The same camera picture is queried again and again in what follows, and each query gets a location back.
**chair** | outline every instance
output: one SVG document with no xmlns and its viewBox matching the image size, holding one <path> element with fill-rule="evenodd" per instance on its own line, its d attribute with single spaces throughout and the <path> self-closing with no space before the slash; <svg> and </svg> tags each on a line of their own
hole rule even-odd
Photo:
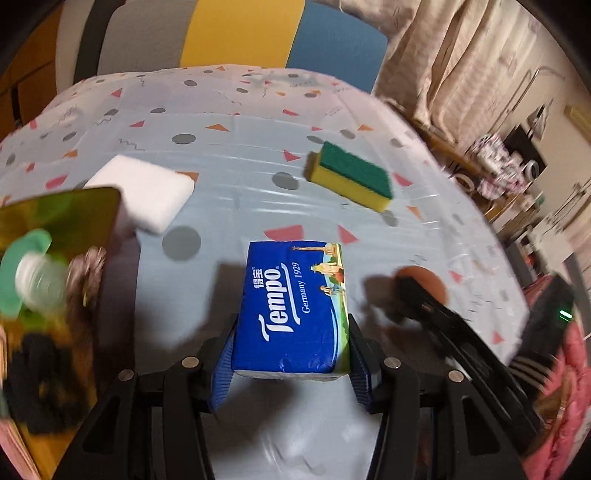
<svg viewBox="0 0 591 480">
<path fill-rule="evenodd" d="M 361 20 L 304 0 L 137 0 L 109 22 L 98 74 L 212 64 L 326 73 L 370 92 L 387 39 Z"/>
</svg>

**tempo tissue pack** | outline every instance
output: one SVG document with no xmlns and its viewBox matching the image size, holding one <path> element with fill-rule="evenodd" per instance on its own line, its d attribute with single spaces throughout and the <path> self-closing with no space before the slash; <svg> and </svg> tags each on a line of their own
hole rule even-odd
<svg viewBox="0 0 591 480">
<path fill-rule="evenodd" d="M 252 242 L 232 369 L 257 378 L 333 380 L 349 372 L 339 244 Z"/>
</svg>

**beige curtain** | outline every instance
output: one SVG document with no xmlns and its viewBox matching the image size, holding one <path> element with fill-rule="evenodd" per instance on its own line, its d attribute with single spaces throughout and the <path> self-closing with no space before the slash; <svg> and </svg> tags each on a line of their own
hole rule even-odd
<svg viewBox="0 0 591 480">
<path fill-rule="evenodd" d="M 338 0 L 326 0 L 338 5 Z M 539 23 L 517 0 L 342 0 L 389 38 L 376 94 L 460 148 L 492 126 Z"/>
</svg>

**patterned tablecloth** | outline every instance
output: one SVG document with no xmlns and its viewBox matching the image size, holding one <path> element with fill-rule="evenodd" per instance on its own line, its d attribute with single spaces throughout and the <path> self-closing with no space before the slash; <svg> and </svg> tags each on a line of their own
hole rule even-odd
<svg viewBox="0 0 591 480">
<path fill-rule="evenodd" d="M 391 172 L 389 210 L 304 179 L 324 140 Z M 388 277 L 416 264 L 443 279 L 449 306 L 503 361 L 518 342 L 527 307 L 483 217 L 404 120 L 333 77 L 231 65 L 96 77 L 58 95 L 0 148 L 4 204 L 81 188 L 118 153 L 195 179 L 162 237 L 139 234 L 140 372 L 168 367 L 220 331 L 239 309 L 249 242 L 267 239 L 341 242 L 349 311 L 372 335 L 391 325 Z M 204 426 L 219 479 L 358 479 L 378 422 L 356 405 L 347 378 L 237 378 Z"/>
</svg>

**yellow sponge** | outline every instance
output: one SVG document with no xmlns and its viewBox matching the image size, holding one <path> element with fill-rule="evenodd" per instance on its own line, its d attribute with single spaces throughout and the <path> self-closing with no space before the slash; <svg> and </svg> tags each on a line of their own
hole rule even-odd
<svg viewBox="0 0 591 480">
<path fill-rule="evenodd" d="M 318 153 L 310 180 L 376 212 L 383 212 L 393 198 L 383 168 L 330 142 Z"/>
</svg>

